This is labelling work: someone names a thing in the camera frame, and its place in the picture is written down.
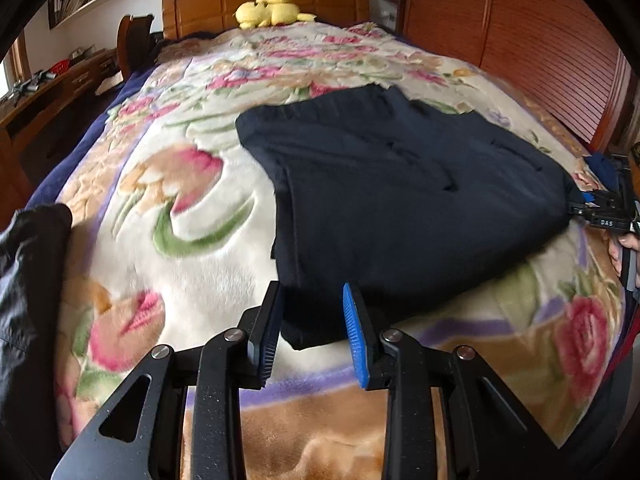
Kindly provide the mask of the person's right hand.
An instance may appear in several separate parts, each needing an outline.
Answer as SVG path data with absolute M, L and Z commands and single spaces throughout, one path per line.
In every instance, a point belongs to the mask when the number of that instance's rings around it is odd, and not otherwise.
M 630 292 L 639 288 L 639 237 L 636 234 L 611 234 L 608 255 L 620 282 Z

